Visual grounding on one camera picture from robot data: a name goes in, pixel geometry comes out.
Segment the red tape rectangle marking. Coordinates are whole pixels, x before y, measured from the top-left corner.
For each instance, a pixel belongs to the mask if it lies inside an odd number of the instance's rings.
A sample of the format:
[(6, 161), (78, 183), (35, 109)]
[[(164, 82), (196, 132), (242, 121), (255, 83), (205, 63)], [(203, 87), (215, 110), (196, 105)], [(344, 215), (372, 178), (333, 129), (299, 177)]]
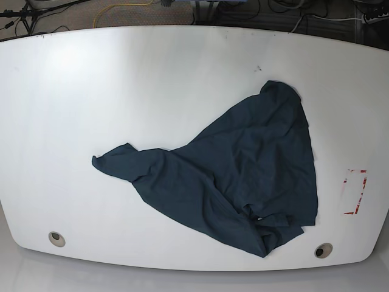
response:
[(367, 183), (366, 170), (348, 169), (340, 197), (340, 211), (342, 215), (355, 215), (363, 198)]

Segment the black tripod stand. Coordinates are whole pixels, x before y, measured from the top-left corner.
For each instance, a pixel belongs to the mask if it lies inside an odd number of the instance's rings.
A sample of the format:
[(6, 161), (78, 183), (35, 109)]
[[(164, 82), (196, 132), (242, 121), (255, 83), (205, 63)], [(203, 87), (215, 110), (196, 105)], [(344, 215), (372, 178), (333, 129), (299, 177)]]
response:
[(1, 12), (1, 18), (18, 18), (23, 23), (27, 34), (26, 37), (32, 36), (33, 31), (38, 23), (38, 20), (48, 14), (49, 12), (56, 12), (60, 9), (67, 9), (69, 7), (88, 2), (88, 0), (82, 1), (66, 1), (64, 4), (51, 6), (48, 8), (35, 8), (32, 1), (25, 1), (24, 6), (18, 12), (13, 10), (4, 10)]

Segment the dark teal T-shirt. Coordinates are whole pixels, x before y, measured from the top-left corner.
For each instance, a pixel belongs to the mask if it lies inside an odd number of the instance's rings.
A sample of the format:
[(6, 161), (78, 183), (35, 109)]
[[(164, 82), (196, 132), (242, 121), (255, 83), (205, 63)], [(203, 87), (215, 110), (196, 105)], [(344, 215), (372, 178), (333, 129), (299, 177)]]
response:
[(170, 219), (258, 257), (315, 225), (308, 121), (300, 96), (282, 82), (266, 82), (183, 147), (124, 144), (92, 165), (130, 182)]

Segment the white power strip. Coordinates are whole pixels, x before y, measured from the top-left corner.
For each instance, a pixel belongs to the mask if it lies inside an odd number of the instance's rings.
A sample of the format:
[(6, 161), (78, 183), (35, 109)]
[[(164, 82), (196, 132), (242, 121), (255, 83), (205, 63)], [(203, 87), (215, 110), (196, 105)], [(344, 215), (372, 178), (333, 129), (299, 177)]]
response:
[(374, 9), (367, 13), (364, 13), (362, 16), (362, 22), (364, 24), (374, 24), (385, 20), (388, 20), (387, 7), (379, 7), (378, 9)]

